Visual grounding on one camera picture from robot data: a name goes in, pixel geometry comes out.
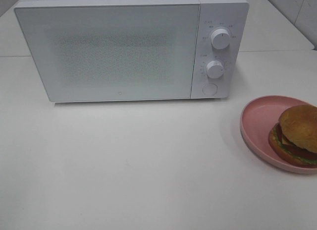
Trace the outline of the round white door button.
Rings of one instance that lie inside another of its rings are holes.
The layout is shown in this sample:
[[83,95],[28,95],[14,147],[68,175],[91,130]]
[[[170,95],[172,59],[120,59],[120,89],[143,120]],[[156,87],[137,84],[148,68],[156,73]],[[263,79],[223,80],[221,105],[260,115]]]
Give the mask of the round white door button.
[[217,93],[217,85],[213,83],[206,84],[203,87],[203,93],[209,97],[214,96]]

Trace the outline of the pink round plate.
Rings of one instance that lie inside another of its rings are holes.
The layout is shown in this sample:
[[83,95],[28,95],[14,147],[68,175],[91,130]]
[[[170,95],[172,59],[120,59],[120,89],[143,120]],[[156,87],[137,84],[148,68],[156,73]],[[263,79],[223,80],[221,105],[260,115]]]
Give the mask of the pink round plate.
[[259,97],[247,103],[240,116],[240,132],[247,147],[260,159],[281,170],[316,174],[316,168],[294,166],[281,159],[268,141],[269,132],[286,109],[306,104],[295,98],[278,95]]

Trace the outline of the burger with sesame-free bun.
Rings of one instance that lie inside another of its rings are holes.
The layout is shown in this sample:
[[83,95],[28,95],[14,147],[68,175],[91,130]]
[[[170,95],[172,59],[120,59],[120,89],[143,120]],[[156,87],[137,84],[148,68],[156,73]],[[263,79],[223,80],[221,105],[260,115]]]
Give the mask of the burger with sesame-free bun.
[[317,167],[317,108],[298,105],[286,109],[268,135],[275,153],[286,162],[302,167]]

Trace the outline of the white microwave door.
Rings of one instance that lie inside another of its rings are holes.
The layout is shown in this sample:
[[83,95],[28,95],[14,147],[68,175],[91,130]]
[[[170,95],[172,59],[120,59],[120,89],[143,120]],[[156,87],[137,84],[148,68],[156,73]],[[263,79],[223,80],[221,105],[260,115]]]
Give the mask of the white microwave door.
[[51,102],[187,99],[197,4],[16,8]]

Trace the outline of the lower white microwave knob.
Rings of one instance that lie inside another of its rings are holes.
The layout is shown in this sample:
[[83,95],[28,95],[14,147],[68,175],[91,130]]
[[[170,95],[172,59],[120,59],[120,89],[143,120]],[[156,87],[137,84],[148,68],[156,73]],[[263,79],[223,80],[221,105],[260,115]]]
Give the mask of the lower white microwave knob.
[[206,65],[206,74],[208,78],[218,79],[224,73],[224,66],[221,61],[213,60]]

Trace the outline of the white microwave knob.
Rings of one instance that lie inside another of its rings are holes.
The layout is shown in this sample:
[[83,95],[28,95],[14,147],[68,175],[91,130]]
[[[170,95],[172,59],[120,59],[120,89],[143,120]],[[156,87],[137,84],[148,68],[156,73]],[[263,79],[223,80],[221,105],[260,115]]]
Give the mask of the white microwave knob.
[[218,79],[224,73],[224,66],[221,61],[213,60],[206,65],[206,74],[208,78]]
[[226,28],[216,28],[211,33],[211,44],[215,49],[222,50],[230,44],[230,32]]

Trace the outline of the white microwave oven body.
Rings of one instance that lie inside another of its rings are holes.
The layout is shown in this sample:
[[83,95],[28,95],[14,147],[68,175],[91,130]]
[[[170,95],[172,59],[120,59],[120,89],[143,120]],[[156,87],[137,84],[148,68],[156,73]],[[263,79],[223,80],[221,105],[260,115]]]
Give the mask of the white microwave oven body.
[[[15,9],[91,6],[165,6],[186,4],[197,4],[200,7],[192,88],[191,95],[187,99],[225,98],[229,94],[231,78],[235,69],[236,59],[249,10],[249,3],[246,0],[21,0],[15,6]],[[211,44],[211,33],[216,28],[220,27],[226,28],[231,36],[229,46],[222,50],[215,49]],[[218,79],[208,78],[206,74],[206,65],[213,60],[221,61],[224,66],[224,73]],[[217,85],[217,93],[214,96],[209,97],[203,93],[203,87],[206,84],[211,83]]]

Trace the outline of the upper white microwave knob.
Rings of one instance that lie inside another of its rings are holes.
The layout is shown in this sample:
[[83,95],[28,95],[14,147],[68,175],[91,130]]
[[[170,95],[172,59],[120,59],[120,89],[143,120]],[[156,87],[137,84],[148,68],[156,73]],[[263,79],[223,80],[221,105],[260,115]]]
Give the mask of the upper white microwave knob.
[[215,49],[222,50],[230,44],[230,32],[226,28],[216,28],[211,33],[211,44]]

